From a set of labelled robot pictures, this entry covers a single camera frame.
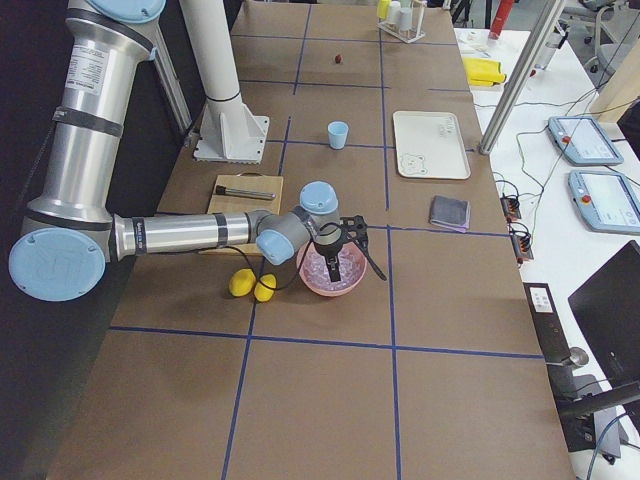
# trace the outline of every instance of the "black monitor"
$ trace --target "black monitor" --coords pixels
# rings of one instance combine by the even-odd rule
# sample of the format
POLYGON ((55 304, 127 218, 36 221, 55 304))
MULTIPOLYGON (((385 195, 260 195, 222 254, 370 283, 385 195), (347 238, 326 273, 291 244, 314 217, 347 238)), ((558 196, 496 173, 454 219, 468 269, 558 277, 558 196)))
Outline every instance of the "black monitor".
POLYGON ((569 305, 612 390, 574 402, 565 414, 593 413, 624 405, 640 431, 638 243, 632 240, 622 247, 569 297, 569 305))

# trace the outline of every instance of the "yellow fruit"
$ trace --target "yellow fruit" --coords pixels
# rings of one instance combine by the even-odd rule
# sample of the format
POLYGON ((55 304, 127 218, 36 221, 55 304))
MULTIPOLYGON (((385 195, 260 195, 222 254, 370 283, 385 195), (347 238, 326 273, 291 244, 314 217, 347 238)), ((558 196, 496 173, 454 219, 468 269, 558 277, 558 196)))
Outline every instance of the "yellow fruit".
MULTIPOLYGON (((263 275, 260 277, 260 281, 271 288, 276 288, 277 282, 275 275, 268 273, 267 275, 263 275)), ((256 296, 256 300, 259 302, 268 302, 273 297, 274 291, 271 288, 267 288, 262 283, 258 282, 256 284, 256 289, 253 291, 253 294, 256 296)))
POLYGON ((229 292, 234 297, 244 297, 256 284, 256 276, 251 269, 243 268, 233 274, 231 280, 229 280, 229 292))

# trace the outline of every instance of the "blue joint cap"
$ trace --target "blue joint cap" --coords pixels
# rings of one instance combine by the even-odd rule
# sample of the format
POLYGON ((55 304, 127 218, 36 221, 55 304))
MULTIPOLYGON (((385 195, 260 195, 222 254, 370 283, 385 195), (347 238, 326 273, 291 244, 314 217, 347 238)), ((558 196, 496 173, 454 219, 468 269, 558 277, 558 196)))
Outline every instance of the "blue joint cap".
POLYGON ((147 23, 164 10, 166 0, 87 0, 101 14, 122 23, 147 23))
POLYGON ((313 215, 328 215, 338 209, 338 197, 327 182, 311 182, 300 192, 300 205, 313 215))
POLYGON ((265 230, 256 239, 256 245, 269 263, 280 265, 295 253, 293 244, 287 237, 276 230, 265 230))
POLYGON ((50 302, 72 300, 102 278, 105 258, 98 244, 66 228, 24 235, 11 249, 9 273, 20 290, 50 302))

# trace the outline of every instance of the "blue cup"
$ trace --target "blue cup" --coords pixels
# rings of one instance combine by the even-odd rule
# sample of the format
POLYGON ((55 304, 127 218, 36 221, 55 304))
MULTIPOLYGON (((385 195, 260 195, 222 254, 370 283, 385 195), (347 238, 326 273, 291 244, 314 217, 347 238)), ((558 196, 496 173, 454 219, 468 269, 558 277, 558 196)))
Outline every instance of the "blue cup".
POLYGON ((327 127, 329 132, 329 145, 335 150, 344 148, 347 143, 347 134, 349 133, 349 125, 344 122, 331 122, 327 127))

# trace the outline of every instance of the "bowl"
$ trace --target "bowl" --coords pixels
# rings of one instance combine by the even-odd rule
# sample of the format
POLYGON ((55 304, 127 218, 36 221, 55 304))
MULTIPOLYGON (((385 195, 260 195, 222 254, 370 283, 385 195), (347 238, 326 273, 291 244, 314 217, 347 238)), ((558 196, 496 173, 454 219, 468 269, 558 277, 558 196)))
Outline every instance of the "bowl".
MULTIPOLYGON (((296 265, 299 267, 305 248, 298 251, 296 265)), ((307 255, 300 268, 302 282, 312 292, 323 297, 339 297, 356 288, 367 271, 367 259, 360 249, 352 242, 346 243, 338 254, 340 260, 339 282, 331 282, 324 257, 316 252, 313 244, 309 246, 307 255)))

